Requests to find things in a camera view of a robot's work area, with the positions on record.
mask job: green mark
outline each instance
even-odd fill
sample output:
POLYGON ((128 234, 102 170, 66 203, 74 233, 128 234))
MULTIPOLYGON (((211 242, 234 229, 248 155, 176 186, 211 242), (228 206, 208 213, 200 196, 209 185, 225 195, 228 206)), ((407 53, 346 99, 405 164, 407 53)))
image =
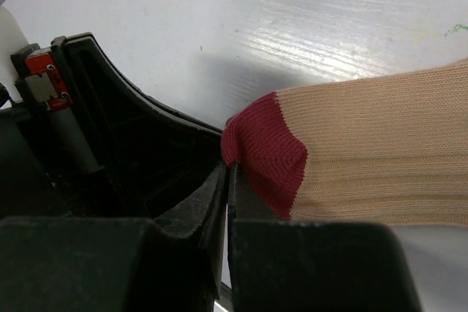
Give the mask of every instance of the green mark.
POLYGON ((445 36, 449 35, 450 33, 456 33, 460 31, 461 29, 468 31, 468 26, 462 25, 461 23, 456 24, 451 30, 447 31, 445 36))

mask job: beige sock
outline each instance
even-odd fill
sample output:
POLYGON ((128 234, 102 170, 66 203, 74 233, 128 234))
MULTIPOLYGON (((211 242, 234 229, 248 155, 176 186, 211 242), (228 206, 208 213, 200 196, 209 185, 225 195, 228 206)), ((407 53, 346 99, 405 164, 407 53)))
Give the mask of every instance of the beige sock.
MULTIPOLYGON (((272 97, 287 129, 241 113, 223 155, 281 216, 468 225, 467 61, 272 97)), ((254 104, 258 116, 266 103, 254 104)))

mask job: red sock toe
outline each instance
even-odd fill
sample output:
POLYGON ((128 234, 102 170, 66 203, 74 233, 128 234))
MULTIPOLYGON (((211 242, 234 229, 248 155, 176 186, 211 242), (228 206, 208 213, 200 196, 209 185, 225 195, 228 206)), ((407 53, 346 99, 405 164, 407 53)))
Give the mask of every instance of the red sock toe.
POLYGON ((222 135, 222 155, 240 163, 254 191, 276 214, 290 218, 303 180, 307 149, 284 122, 276 93, 234 116, 222 135))

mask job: white plastic piece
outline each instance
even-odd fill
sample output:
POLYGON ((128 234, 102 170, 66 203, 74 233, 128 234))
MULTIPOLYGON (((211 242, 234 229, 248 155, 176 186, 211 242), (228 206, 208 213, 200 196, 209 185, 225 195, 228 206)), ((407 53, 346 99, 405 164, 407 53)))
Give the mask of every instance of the white plastic piece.
POLYGON ((15 88, 18 74, 10 60, 10 55, 28 45, 28 40, 21 31, 15 18, 3 6, 0 6, 0 82, 15 102, 21 102, 21 96, 15 88))

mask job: knitted fabric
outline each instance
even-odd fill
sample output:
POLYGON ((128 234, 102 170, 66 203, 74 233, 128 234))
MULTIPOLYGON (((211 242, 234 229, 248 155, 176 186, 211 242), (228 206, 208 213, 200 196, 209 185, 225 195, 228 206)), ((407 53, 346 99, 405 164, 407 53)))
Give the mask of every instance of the knitted fabric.
POLYGON ((282 218, 468 225, 467 98, 466 61, 276 91, 222 154, 282 218))

